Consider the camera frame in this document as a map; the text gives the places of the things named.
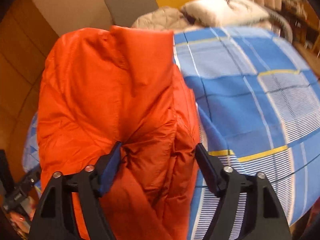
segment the metal screw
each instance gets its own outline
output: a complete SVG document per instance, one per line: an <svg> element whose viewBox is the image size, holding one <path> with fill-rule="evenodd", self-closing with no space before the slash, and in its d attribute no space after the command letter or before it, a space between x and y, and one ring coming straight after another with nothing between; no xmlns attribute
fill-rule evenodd
<svg viewBox="0 0 320 240"><path fill-rule="evenodd" d="M231 166L224 166L223 167L223 170L227 173L231 173L233 172L233 168Z"/></svg>
<svg viewBox="0 0 320 240"><path fill-rule="evenodd" d="M93 165L86 166L86 167L84 168L84 170L85 170L86 172L91 172L91 171L94 170L94 166L93 166Z"/></svg>
<svg viewBox="0 0 320 240"><path fill-rule="evenodd" d="M61 173L60 171L56 171L56 172L53 174L53 177L54 177L55 179L57 179L57 178L61 177L61 175L62 175L62 173Z"/></svg>
<svg viewBox="0 0 320 240"><path fill-rule="evenodd" d="M258 176L258 178L260 178L260 179L265 179L265 178L266 178L266 175L265 175L263 172L258 172L258 173L257 173L257 176Z"/></svg>

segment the wooden cabinet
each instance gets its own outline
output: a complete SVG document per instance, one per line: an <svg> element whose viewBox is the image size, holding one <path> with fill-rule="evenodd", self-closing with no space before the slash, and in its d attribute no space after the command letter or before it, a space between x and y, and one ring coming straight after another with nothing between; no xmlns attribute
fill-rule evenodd
<svg viewBox="0 0 320 240"><path fill-rule="evenodd" d="M38 108L44 61L58 35L32 0L15 0L0 22L0 148L15 181L31 118Z"/></svg>
<svg viewBox="0 0 320 240"><path fill-rule="evenodd" d="M303 46L305 46L306 41L311 42L313 44L311 51L318 54L320 48L319 18L308 2L301 2L301 4L307 13L307 18L297 15L285 3L282 3L281 14L289 22L295 41L298 41Z"/></svg>

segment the orange down fabric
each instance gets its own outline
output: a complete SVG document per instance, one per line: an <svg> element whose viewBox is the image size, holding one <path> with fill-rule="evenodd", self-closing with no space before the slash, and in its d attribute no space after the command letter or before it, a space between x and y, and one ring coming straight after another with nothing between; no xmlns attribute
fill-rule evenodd
<svg viewBox="0 0 320 240"><path fill-rule="evenodd" d="M172 63L172 32L111 27L63 35L45 62L38 111L41 183L95 164L121 141L100 203L117 240L185 240L196 182L193 92ZM89 239L73 195L82 238Z"/></svg>

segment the white pillow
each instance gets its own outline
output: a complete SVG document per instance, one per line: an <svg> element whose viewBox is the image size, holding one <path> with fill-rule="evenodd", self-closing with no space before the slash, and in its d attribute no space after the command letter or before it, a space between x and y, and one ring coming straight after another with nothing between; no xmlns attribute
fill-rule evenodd
<svg viewBox="0 0 320 240"><path fill-rule="evenodd" d="M181 11L210 27L247 25L269 17L265 9L250 0L194 0Z"/></svg>

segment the blue plaid blanket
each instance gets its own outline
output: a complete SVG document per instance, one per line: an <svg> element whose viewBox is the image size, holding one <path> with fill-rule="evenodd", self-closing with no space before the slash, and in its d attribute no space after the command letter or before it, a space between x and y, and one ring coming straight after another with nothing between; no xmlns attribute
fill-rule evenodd
<svg viewBox="0 0 320 240"><path fill-rule="evenodd" d="M298 220L320 196L320 86L308 64L284 39L250 27L176 34L174 60L195 93L210 155L240 173L266 173L288 223ZM218 202L199 172L188 240L203 238Z"/></svg>

